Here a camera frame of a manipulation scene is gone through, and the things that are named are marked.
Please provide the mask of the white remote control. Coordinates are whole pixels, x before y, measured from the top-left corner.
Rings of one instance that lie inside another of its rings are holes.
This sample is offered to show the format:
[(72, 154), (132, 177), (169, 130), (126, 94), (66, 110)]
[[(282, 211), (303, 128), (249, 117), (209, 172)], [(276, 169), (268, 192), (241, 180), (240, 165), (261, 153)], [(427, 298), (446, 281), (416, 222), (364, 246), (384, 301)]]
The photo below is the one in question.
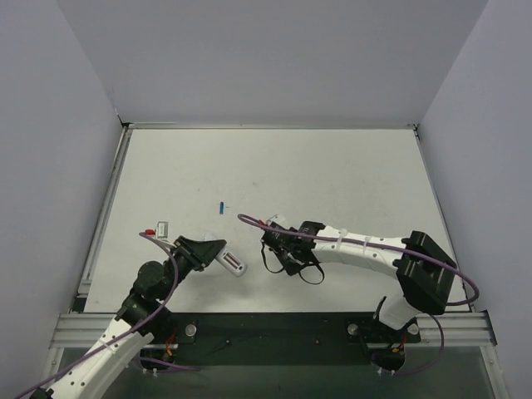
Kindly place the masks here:
[(236, 278), (242, 277), (248, 269), (248, 265), (231, 249), (228, 242), (225, 242), (214, 259)]

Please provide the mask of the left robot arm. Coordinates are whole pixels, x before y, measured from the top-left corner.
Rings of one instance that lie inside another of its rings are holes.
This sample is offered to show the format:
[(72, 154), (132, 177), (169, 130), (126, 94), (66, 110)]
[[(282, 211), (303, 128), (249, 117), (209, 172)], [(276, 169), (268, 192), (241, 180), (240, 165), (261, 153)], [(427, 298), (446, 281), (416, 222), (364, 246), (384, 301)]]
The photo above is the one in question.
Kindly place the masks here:
[(159, 246), (167, 259), (142, 264), (130, 292), (91, 349), (20, 394), (21, 398), (103, 397), (145, 345), (171, 334), (171, 311), (166, 304), (174, 291), (190, 272), (204, 271), (227, 245), (223, 239), (197, 241), (180, 236), (173, 244), (164, 244), (148, 234), (140, 236)]

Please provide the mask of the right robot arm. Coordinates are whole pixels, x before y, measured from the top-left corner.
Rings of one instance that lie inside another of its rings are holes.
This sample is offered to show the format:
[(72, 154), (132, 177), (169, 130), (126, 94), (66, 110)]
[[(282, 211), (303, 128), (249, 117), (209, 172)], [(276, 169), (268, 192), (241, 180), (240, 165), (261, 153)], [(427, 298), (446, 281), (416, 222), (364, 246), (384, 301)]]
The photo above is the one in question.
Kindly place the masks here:
[(374, 313), (388, 328), (398, 331), (421, 313), (446, 311), (456, 264), (427, 234), (413, 231), (407, 238), (378, 238), (313, 221), (298, 229), (286, 229), (273, 220), (263, 227), (261, 244), (290, 276), (301, 275), (307, 267), (322, 273), (324, 264), (343, 264), (396, 281), (400, 291), (384, 295)]

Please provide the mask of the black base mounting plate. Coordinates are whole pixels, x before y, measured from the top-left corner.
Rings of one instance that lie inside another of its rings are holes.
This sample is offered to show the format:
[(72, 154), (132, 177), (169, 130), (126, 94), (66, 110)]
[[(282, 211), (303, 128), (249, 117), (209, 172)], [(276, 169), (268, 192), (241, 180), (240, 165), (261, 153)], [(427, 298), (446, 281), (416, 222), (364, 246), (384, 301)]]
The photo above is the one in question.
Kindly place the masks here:
[(375, 349), (419, 343), (361, 313), (174, 313), (140, 352), (148, 367), (366, 365)]

